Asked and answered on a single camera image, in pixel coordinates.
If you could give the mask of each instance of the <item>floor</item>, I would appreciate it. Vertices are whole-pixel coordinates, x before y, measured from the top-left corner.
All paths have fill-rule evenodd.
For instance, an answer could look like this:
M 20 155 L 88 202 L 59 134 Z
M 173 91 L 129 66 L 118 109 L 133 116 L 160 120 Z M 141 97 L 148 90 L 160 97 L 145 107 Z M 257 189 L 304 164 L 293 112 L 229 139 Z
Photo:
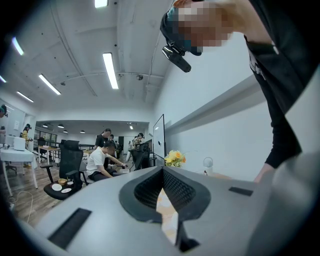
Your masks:
M 13 214 L 17 218 L 26 222 L 28 221 L 33 196 L 32 210 L 28 223 L 32 227 L 34 227 L 42 218 L 42 216 L 44 216 L 48 211 L 50 211 L 50 209 L 58 205 L 61 201 L 48 196 L 44 192 L 44 187 L 50 183 L 46 169 L 37 167 L 34 170 L 36 181 L 38 184 L 38 189 L 36 189 L 33 182 L 31 169 L 24 168 L 25 175 L 23 175 L 22 163 L 12 162 L 10 165 L 17 167 L 17 175 L 13 170 L 7 171 L 13 198 L 10 198 L 3 173 L 1 173 L 0 175 L 1 193 L 4 196 L 4 199 L 8 202 L 8 207 L 10 207 L 9 202 L 17 200 L 14 206 Z M 59 179 L 59 167 L 57 167 L 55 163 L 53 163 L 53 167 L 51 168 L 51 175 L 54 181 Z

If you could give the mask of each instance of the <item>ceiling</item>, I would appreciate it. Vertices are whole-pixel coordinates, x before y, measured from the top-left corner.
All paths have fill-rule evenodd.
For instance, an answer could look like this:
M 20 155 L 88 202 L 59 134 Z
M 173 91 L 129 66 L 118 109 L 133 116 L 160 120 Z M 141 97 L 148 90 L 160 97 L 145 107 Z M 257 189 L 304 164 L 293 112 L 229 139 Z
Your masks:
M 95 8 L 94 0 L 46 1 L 14 35 L 24 54 L 11 47 L 0 65 L 5 88 L 20 91 L 35 106 L 81 96 L 152 104 L 169 65 L 162 55 L 165 40 L 159 28 L 172 2 L 109 0 L 107 7 Z M 112 89 L 106 73 L 102 54 L 109 52 L 119 90 Z M 137 74 L 143 79 L 137 80 Z
M 48 130 L 57 133 L 62 133 L 67 130 L 69 134 L 78 134 L 81 130 L 84 130 L 86 134 L 99 134 L 106 128 L 111 129 L 115 136 L 125 135 L 130 132 L 144 133 L 148 128 L 148 123 L 132 122 L 130 125 L 123 121 L 90 121 L 90 120 L 61 120 L 61 121 L 38 121 L 37 127 L 41 127 L 43 124 L 48 125 Z M 64 128 L 58 128 L 58 125 L 62 124 Z

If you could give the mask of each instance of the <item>bouquet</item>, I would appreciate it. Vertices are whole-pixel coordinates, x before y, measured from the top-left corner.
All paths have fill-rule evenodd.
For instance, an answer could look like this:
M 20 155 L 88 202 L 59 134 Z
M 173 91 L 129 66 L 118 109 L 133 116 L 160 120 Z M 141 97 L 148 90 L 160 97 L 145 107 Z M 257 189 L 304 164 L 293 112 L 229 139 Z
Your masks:
M 186 157 L 179 151 L 171 150 L 164 160 L 166 166 L 181 167 L 181 163 L 186 162 Z

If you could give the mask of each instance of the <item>fluorescent light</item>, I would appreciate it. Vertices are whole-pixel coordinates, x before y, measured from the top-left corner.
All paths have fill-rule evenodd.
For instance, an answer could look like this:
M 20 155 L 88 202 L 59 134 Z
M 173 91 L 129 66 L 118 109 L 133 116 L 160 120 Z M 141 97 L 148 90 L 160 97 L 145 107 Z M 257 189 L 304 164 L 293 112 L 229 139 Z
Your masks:
M 119 89 L 115 74 L 114 62 L 112 60 L 112 53 L 104 53 L 102 56 L 112 89 Z
M 29 99 L 27 96 L 23 95 L 20 91 L 17 91 L 16 93 L 21 95 L 22 97 L 26 98 L 28 101 L 34 102 L 32 99 Z
M 40 79 L 47 85 L 49 88 L 54 91 L 57 95 L 61 95 L 61 92 L 58 91 L 56 88 L 53 87 L 51 83 L 48 82 L 48 80 L 44 77 L 43 74 L 39 75 Z
M 24 55 L 24 51 L 21 49 L 20 45 L 18 44 L 16 37 L 12 38 L 12 43 L 13 43 L 14 47 L 16 48 L 16 50 L 18 51 L 18 53 L 20 55 Z
M 2 81 L 2 82 L 4 82 L 4 83 L 6 83 L 7 81 L 6 80 L 4 80 L 4 78 L 0 75 L 0 80 Z
M 14 111 L 14 109 L 12 108 L 12 107 L 9 107 L 8 105 L 5 105 L 7 108 L 9 108 L 9 109 L 11 109 L 11 110 L 13 110 Z
M 100 8 L 100 7 L 105 7 L 108 5 L 108 0 L 95 0 L 94 1 L 94 7 L 95 8 Z

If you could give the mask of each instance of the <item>black shirt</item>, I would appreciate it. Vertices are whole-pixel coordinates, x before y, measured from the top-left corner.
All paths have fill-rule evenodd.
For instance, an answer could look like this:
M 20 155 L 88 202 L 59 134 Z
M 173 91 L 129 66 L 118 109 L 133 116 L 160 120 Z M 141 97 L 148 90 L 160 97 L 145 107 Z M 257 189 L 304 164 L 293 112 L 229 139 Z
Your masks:
M 104 138 L 104 137 L 102 136 L 102 134 L 100 134 L 100 135 L 98 135 L 98 136 L 96 137 L 95 146 L 98 146 L 98 147 L 100 147 L 100 148 L 103 148 L 103 146 L 104 146 L 104 144 L 105 144 L 105 142 L 106 142 L 107 140 L 108 140 L 107 138 Z
M 285 114 L 319 65 L 319 49 L 315 38 L 312 38 L 317 30 L 311 33 L 317 23 L 310 20 L 315 21 L 317 16 L 310 13 L 312 10 L 307 8 L 311 6 L 307 3 L 295 5 L 276 0 L 250 2 L 273 42 L 273 45 L 246 44 L 250 67 L 267 100 L 273 128 L 273 148 L 265 162 L 277 168 L 283 161 L 301 152 Z M 303 13 L 308 13 L 309 20 Z

